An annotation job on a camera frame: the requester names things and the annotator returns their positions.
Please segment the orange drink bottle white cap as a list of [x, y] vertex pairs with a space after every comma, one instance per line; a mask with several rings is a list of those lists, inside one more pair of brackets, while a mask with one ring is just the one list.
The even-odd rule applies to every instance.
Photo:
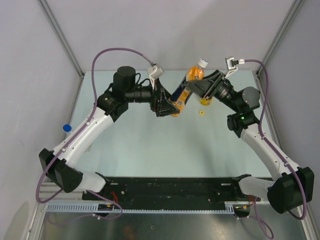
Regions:
[[205, 69], [207, 65], [208, 62], [201, 58], [195, 66], [191, 67], [186, 72], [182, 82], [172, 93], [170, 97], [170, 102], [173, 103], [173, 105], [179, 109], [179, 113], [172, 114], [173, 117], [178, 117], [180, 115], [192, 93], [191, 90], [186, 86], [186, 83], [191, 81], [202, 80], [205, 76]]

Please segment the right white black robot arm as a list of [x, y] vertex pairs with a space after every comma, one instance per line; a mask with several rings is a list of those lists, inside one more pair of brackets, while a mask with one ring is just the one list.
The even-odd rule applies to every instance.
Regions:
[[234, 178], [231, 196], [237, 201], [248, 195], [267, 200], [280, 214], [299, 206], [306, 208], [313, 198], [315, 175], [309, 167], [302, 168], [291, 160], [263, 130], [254, 113], [260, 107], [260, 91], [252, 86], [236, 91], [219, 70], [184, 85], [197, 97], [216, 98], [234, 111], [227, 116], [228, 129], [256, 153], [271, 175], [271, 180], [250, 174]]

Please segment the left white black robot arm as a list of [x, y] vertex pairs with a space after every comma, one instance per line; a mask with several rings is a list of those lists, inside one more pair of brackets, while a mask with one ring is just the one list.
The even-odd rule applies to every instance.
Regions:
[[65, 193], [74, 190], [93, 191], [100, 200], [110, 196], [111, 188], [99, 173], [85, 173], [76, 169], [77, 162], [93, 141], [129, 108], [129, 103], [148, 103], [157, 117], [179, 112], [170, 101], [170, 93], [160, 83], [164, 71], [157, 64], [148, 70], [149, 84], [136, 81], [138, 73], [131, 66], [121, 66], [113, 75], [108, 89], [100, 95], [91, 113], [59, 145], [39, 153], [42, 169]]

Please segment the yellow honey pomelo bottle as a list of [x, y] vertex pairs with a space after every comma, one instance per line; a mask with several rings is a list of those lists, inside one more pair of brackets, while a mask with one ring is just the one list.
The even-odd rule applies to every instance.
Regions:
[[210, 106], [212, 104], [213, 99], [212, 98], [201, 98], [200, 99], [200, 104], [203, 106]]

